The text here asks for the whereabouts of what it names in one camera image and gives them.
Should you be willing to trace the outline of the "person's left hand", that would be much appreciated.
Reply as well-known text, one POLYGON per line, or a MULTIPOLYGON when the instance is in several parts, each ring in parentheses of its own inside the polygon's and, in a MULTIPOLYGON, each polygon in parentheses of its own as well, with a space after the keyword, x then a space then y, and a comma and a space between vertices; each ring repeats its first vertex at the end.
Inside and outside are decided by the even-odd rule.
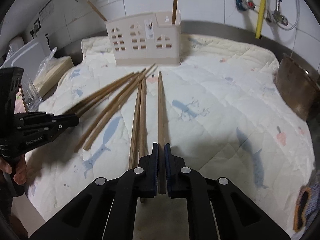
MULTIPOLYGON (((11 174, 12 167, 2 158, 0 158, 1 171, 11 174)), ((23 185, 27 181, 27 165, 25 162, 25 155, 20 156, 20 160, 15 168, 16 174, 14 175, 14 182, 18 185, 23 185)))

